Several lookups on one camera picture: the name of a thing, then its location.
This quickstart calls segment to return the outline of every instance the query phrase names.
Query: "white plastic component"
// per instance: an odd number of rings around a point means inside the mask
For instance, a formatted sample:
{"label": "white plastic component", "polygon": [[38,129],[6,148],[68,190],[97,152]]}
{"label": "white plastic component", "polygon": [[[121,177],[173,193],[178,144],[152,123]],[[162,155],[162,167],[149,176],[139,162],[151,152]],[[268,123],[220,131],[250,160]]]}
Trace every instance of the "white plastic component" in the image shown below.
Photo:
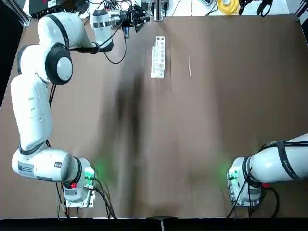
{"label": "white plastic component", "polygon": [[61,80],[67,81],[73,74],[72,62],[67,57],[62,57],[57,63],[57,73]]}
{"label": "white plastic component", "polygon": [[166,38],[165,36],[156,36],[152,47],[152,66],[151,78],[165,78],[166,63]]}
{"label": "white plastic component", "polygon": [[[289,141],[308,141],[308,133]],[[285,147],[285,151],[293,171],[300,178],[306,178],[308,176],[308,147]],[[245,182],[242,172],[243,160],[243,157],[236,158],[232,164],[232,167],[227,171],[229,194],[231,201],[233,202],[238,197],[240,189]],[[253,155],[251,157],[250,167],[253,177],[261,183],[274,183],[292,180],[282,166],[277,147],[266,148]],[[237,176],[235,179],[229,180],[231,172],[233,172],[234,169],[237,169]],[[261,190],[260,188],[256,189],[251,186],[250,189],[250,199],[253,201],[253,205],[257,205],[259,203]],[[247,183],[240,194],[238,206],[249,206]]]}
{"label": "white plastic component", "polygon": [[35,74],[21,74],[12,80],[11,95],[20,145],[30,150],[44,142],[52,131],[47,84]]}
{"label": "white plastic component", "polygon": [[68,205],[70,207],[87,207],[91,205],[93,207],[93,201],[94,201],[94,195],[95,191],[92,192],[93,195],[91,195],[91,190],[87,190],[84,188],[85,185],[92,185],[94,186],[93,180],[88,180],[85,178],[85,169],[91,169],[91,165],[88,162],[88,160],[84,158],[79,159],[82,166],[82,172],[79,179],[79,182],[77,183],[76,188],[74,189],[68,189],[64,187],[64,197],[68,201]]}
{"label": "white plastic component", "polygon": [[[69,47],[92,47],[82,21],[77,15],[67,12],[53,13],[62,23],[68,35]],[[56,42],[65,44],[61,30],[49,17],[42,17],[38,22],[39,44],[44,47]]]}
{"label": "white plastic component", "polygon": [[64,182],[75,178],[78,164],[71,154],[43,144],[31,155],[22,155],[17,150],[12,158],[12,168],[24,177]]}
{"label": "white plastic component", "polygon": [[[109,23],[109,18],[109,14],[92,16],[90,18],[91,27],[95,34],[95,41],[100,45],[103,44],[108,38],[110,38],[111,26],[95,28],[93,23]],[[113,40],[110,39],[105,44],[103,44],[101,48],[108,46],[112,41]]]}
{"label": "white plastic component", "polygon": [[[238,157],[233,162],[232,168],[226,171],[229,197],[232,202],[232,205],[234,205],[237,197],[239,196],[240,190],[245,182],[245,178],[242,173],[243,160],[244,160],[243,157]],[[237,176],[236,178],[230,180],[231,173],[233,172],[234,169],[237,169]],[[250,189],[250,201],[252,203],[252,206],[256,206],[260,202],[261,188],[254,188],[250,186],[249,189]],[[244,185],[236,206],[249,207],[248,183]]]}
{"label": "white plastic component", "polygon": [[163,10],[160,10],[160,19],[156,18],[156,9],[154,9],[154,21],[162,21],[163,20]]}
{"label": "white plastic component", "polygon": [[[289,141],[308,141],[308,133]],[[285,148],[290,166],[300,177],[308,176],[308,147]],[[292,180],[284,170],[277,147],[267,148],[252,157],[252,174],[262,183]]]}

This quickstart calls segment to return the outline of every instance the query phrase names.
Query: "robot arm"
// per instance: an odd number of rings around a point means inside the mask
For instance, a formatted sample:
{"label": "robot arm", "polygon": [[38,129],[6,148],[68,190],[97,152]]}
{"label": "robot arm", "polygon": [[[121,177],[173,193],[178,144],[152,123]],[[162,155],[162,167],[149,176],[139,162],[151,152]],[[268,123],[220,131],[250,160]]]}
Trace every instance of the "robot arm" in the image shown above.
{"label": "robot arm", "polygon": [[23,47],[17,55],[19,75],[12,80],[11,95],[20,142],[12,158],[12,168],[24,177],[62,182],[66,200],[73,203],[89,202],[90,193],[85,186],[93,185],[89,178],[94,178],[95,172],[86,159],[46,145],[52,131],[48,85],[70,81],[73,74],[70,50],[110,51],[111,29],[135,26],[134,12],[139,12],[138,20],[144,23],[143,11],[135,7],[126,12],[96,10],[91,17],[96,42],[90,42],[76,15],[62,12],[44,16],[38,22],[39,45]]}
{"label": "robot arm", "polygon": [[289,141],[272,141],[255,155],[238,157],[227,171],[229,196],[237,206],[260,202],[262,183],[308,177],[308,133]]}

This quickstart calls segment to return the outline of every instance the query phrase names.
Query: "electronic device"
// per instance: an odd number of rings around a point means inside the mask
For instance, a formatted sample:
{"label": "electronic device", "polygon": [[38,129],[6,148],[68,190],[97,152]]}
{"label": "electronic device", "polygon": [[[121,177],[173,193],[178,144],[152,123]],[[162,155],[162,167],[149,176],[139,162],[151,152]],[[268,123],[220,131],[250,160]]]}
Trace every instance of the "electronic device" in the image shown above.
{"label": "electronic device", "polygon": [[212,4],[213,0],[199,0],[199,2],[203,3],[206,6],[209,6]]}
{"label": "electronic device", "polygon": [[63,6],[57,0],[29,0],[31,17],[40,19],[50,13],[63,11]]}

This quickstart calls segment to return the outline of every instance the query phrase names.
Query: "metal bracket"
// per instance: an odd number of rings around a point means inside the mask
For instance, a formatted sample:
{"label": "metal bracket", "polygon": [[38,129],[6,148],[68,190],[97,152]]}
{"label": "metal bracket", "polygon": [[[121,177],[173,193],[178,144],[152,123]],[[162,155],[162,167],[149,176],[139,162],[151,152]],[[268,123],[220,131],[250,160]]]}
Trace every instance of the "metal bracket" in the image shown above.
{"label": "metal bracket", "polygon": [[66,200],[66,204],[69,208],[93,208],[95,199],[95,190],[88,190],[86,199],[82,202],[72,202]]}
{"label": "metal bracket", "polygon": [[[249,201],[244,200],[242,198],[242,195],[239,195],[242,185],[239,187],[239,183],[236,178],[230,180],[231,176],[229,175],[228,170],[226,170],[226,175],[227,175],[229,198],[232,203],[232,206],[234,206],[237,197],[239,197],[237,204],[235,206],[236,207],[249,207],[250,206]],[[251,200],[251,202],[252,202],[252,207],[255,207],[259,204],[260,199]]]}
{"label": "metal bracket", "polygon": [[7,5],[15,11],[15,13],[18,16],[18,21],[23,25],[24,27],[29,27],[31,18],[21,9],[21,7],[18,5],[16,0],[7,0]]}
{"label": "metal bracket", "polygon": [[166,37],[156,36],[152,47],[151,78],[165,78]]}

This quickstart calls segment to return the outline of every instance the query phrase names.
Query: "wire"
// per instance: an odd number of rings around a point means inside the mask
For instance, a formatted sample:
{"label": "wire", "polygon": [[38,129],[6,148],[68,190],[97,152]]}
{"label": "wire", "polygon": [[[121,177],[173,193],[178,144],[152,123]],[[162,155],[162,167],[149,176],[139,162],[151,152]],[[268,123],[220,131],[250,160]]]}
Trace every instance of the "wire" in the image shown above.
{"label": "wire", "polygon": [[[58,193],[59,202],[60,202],[60,203],[59,203],[59,209],[58,209],[58,219],[60,220],[59,214],[60,214],[60,206],[62,205],[62,199],[61,199],[61,194],[60,194],[60,192],[59,192],[58,183],[56,182],[55,184],[56,184],[57,193]],[[66,210],[66,211],[64,211],[64,214],[66,215],[66,218],[69,218],[69,215],[67,214],[67,209],[66,209],[66,202],[65,202],[64,206],[65,206],[65,210]]]}
{"label": "wire", "polygon": [[241,195],[241,193],[242,193],[242,191],[243,191],[243,189],[244,189],[244,186],[245,186],[245,184],[247,183],[249,177],[250,177],[250,176],[249,176],[249,174],[248,174],[248,176],[247,176],[246,179],[245,179],[245,182],[243,183],[243,185],[242,185],[242,187],[241,187],[241,189],[240,189],[239,195],[238,195],[237,198],[236,198],[236,201],[235,201],[235,203],[234,203],[234,206],[233,206],[233,208],[231,209],[230,213],[227,215],[226,218],[229,218],[229,217],[231,216],[232,212],[234,211],[234,209],[236,208],[237,202],[238,202],[238,200],[239,200],[239,198],[240,198],[240,195]]}
{"label": "wire", "polygon": [[102,0],[102,1],[99,2],[99,3],[91,2],[91,1],[89,1],[89,0],[86,0],[85,2],[88,3],[88,9],[87,9],[86,11],[87,11],[87,13],[88,13],[89,15],[88,15],[87,20],[84,22],[83,25],[85,25],[85,24],[88,22],[88,20],[90,19],[90,17],[91,17],[91,13],[90,13],[90,3],[91,3],[91,4],[99,4],[99,6],[96,8],[96,9],[98,9],[103,3],[105,4],[105,0]]}
{"label": "wire", "polygon": [[108,206],[107,206],[106,203],[105,203],[105,206],[106,206],[106,213],[107,213],[108,219],[110,219],[111,212],[112,212],[113,214],[115,214],[115,212],[114,212],[114,208],[113,208],[113,206],[112,206],[112,204],[111,204],[111,198],[110,198],[109,189],[108,189],[107,185],[105,184],[106,189],[107,189],[107,192],[108,192],[108,193],[106,193],[105,190],[104,190],[104,188],[103,188],[103,186],[102,186],[102,184],[101,184],[101,182],[100,182],[98,179],[95,179],[95,180],[99,183],[100,188],[102,189],[103,195],[107,195],[109,207],[110,207],[110,209],[111,209],[110,212],[108,212]]}
{"label": "wire", "polygon": [[177,3],[177,5],[176,5],[176,7],[175,7],[175,9],[174,9],[174,12],[173,12],[173,14],[172,14],[172,16],[174,15],[174,13],[175,13],[175,11],[177,10],[177,7],[178,7],[178,5],[179,5],[179,3],[181,2],[182,0],[179,0],[179,2]]}
{"label": "wire", "polygon": [[127,46],[126,46],[126,39],[125,39],[125,37],[124,37],[124,42],[125,42],[125,51],[124,51],[124,55],[123,55],[123,57],[122,57],[122,59],[121,59],[120,61],[118,61],[118,62],[114,62],[114,61],[110,60],[110,59],[109,59],[109,57],[107,56],[107,54],[104,52],[104,54],[105,54],[106,58],[107,58],[107,59],[108,59],[108,61],[109,61],[109,62],[111,62],[112,64],[119,64],[119,63],[120,63],[120,62],[122,62],[122,61],[123,61],[123,59],[125,58],[125,55],[126,55],[126,50],[127,50]]}
{"label": "wire", "polygon": [[276,206],[275,206],[275,211],[273,213],[273,215],[271,216],[271,218],[275,218],[278,215],[279,209],[280,209],[280,198],[279,195],[277,193],[277,191],[274,188],[266,188],[266,190],[270,190],[274,193],[275,197],[276,197]]}
{"label": "wire", "polygon": [[[51,87],[51,91],[50,91],[50,95],[49,95],[49,106],[50,106],[50,107],[51,107],[51,104],[52,104],[52,101],[53,101],[54,93],[55,93],[55,91],[56,91],[56,86],[57,86],[57,85],[53,84],[52,87]],[[46,140],[46,145],[47,145],[47,147],[51,147],[51,145],[50,145],[50,143],[49,143],[48,140]],[[60,205],[62,205],[62,199],[61,199],[61,194],[60,194],[60,192],[59,192],[59,188],[58,188],[57,182],[56,182],[56,188],[57,188],[57,193],[58,193],[59,202],[60,202],[60,204],[59,204],[59,209],[58,209],[58,219],[60,219],[60,218],[59,218],[59,213],[60,213]],[[65,212],[64,212],[64,214],[66,215],[67,218],[69,218],[69,215],[67,214],[66,200],[64,200],[64,206],[65,206]]]}
{"label": "wire", "polygon": [[262,10],[262,12],[261,12],[261,17],[262,18],[266,17],[269,14],[272,5],[273,5],[273,1],[271,1],[271,4],[269,5],[270,6],[269,10],[266,12],[266,14],[263,14],[263,10]]}
{"label": "wire", "polygon": [[192,6],[193,6],[193,2],[192,2],[193,0],[191,0],[191,16],[193,15],[192,13],[193,13],[193,10],[192,10]]}
{"label": "wire", "polygon": [[121,26],[122,26],[122,24],[123,24],[123,22],[124,22],[124,20],[125,20],[125,18],[126,18],[126,16],[127,16],[127,14],[128,14],[128,11],[126,12],[125,16],[123,17],[123,19],[122,19],[122,21],[121,21],[119,27],[116,29],[116,31],[115,31],[105,42],[103,42],[102,44],[99,44],[99,47],[101,47],[101,46],[104,45],[106,42],[108,42],[108,41],[116,34],[116,32],[121,28]]}
{"label": "wire", "polygon": [[218,0],[215,1],[214,6],[212,7],[212,9],[211,9],[205,16],[209,16],[212,12],[215,12],[215,11],[218,10],[217,1],[218,1]]}
{"label": "wire", "polygon": [[252,210],[252,202],[250,199],[250,185],[249,184],[248,184],[248,197],[249,197],[248,217],[250,218],[251,210]]}
{"label": "wire", "polygon": [[115,213],[111,210],[111,208],[110,208],[110,206],[109,206],[109,203],[108,203],[108,201],[107,201],[105,195],[104,195],[99,189],[97,189],[97,188],[94,188],[94,190],[95,190],[96,192],[98,192],[98,194],[103,198],[103,200],[105,201],[105,206],[107,207],[107,210],[109,210],[109,212],[110,212],[110,214],[112,215],[112,217],[113,217],[114,219],[117,219]]}

